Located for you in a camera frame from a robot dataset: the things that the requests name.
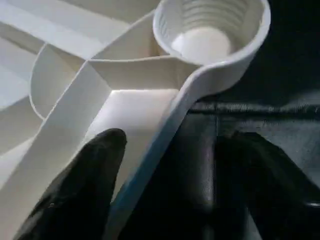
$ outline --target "white plastic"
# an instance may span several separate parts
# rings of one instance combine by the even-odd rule
[[[159,56],[153,34],[154,11],[150,12],[99,52],[93,59],[132,60]]]
[[[0,111],[28,96],[30,74],[42,44],[0,23]]]
[[[159,0],[5,0],[0,22],[90,59]]]
[[[228,61],[236,52],[248,52],[252,42],[264,41],[266,8],[266,0],[163,0],[153,31],[165,52],[184,61]]]
[[[29,78],[42,45],[42,41],[0,23],[0,189],[42,122],[28,98]]]
[[[30,101],[45,119],[85,61],[46,44],[35,62],[30,81]]]
[[[244,18],[248,23],[244,24],[241,38],[244,44],[204,66],[171,49],[172,41],[181,32],[177,27],[180,18],[176,18],[177,23],[170,18],[164,21],[167,15],[162,15],[162,8],[172,4],[170,11],[180,16],[182,8],[178,3],[189,6],[207,4],[207,0],[165,0],[155,17],[152,11],[140,20],[157,6],[158,0],[0,1],[0,21],[47,41],[30,83],[30,100],[44,122],[35,135],[41,120],[31,111],[36,120],[26,121],[30,123],[28,134],[21,140],[13,138],[0,156],[0,161],[11,159],[12,155],[14,159],[23,156],[21,162],[13,160],[9,166],[2,167],[0,162],[0,173],[11,169],[2,189],[0,178],[1,240],[13,238],[57,174],[95,134],[109,128],[123,129],[128,138],[105,235],[106,239],[118,237],[188,109],[199,98],[237,83],[266,38],[271,21],[267,1],[238,1],[210,2],[248,4]],[[209,4],[206,16],[216,19],[216,11],[210,7]],[[257,27],[255,19],[259,19],[259,25],[253,30]],[[164,29],[168,34],[162,39],[157,34]],[[32,109],[30,103],[23,109]],[[9,125],[10,118],[3,124],[0,118],[0,131]]]

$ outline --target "black fabric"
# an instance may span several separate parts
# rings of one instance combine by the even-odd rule
[[[52,181],[16,240],[100,240],[127,140],[109,129],[87,143]]]
[[[195,103],[120,239],[260,240],[241,179],[215,159],[217,137],[237,131],[280,147],[320,187],[319,10],[313,0],[269,3],[270,34],[255,60],[233,88]]]

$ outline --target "white organizer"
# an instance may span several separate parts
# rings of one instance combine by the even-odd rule
[[[188,109],[238,82],[263,43],[267,1],[241,0],[257,1],[256,37],[202,66],[157,44],[153,24],[168,27],[160,0],[0,0],[0,239],[85,143],[120,128],[127,146],[106,226],[116,239]]]

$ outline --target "dark background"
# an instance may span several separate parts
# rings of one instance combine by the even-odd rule
[[[223,211],[217,203],[237,180],[216,168],[213,146],[234,131],[281,147],[320,186],[320,11],[315,0],[269,3],[270,33],[250,68],[190,109],[120,239],[260,239],[237,194],[224,197]]]

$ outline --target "compartment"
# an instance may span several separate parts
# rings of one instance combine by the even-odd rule
[[[46,44],[34,64],[30,101],[34,111],[45,119],[85,62],[50,44]]]
[[[166,56],[84,64],[1,191],[0,215],[7,217],[0,226],[0,238],[14,235],[50,182],[84,143],[115,127],[128,136],[116,195],[140,165],[168,115],[167,107],[190,74],[180,72],[180,62]]]
[[[160,0],[6,0],[0,21],[89,59]]]
[[[0,111],[29,94],[29,78],[43,42],[0,23]]]
[[[28,97],[0,111],[0,190],[26,153],[41,123]]]
[[[167,53],[207,65],[248,49],[269,24],[267,0],[164,0],[154,34]]]
[[[154,11],[93,57],[97,60],[132,60],[162,55],[153,33]]]

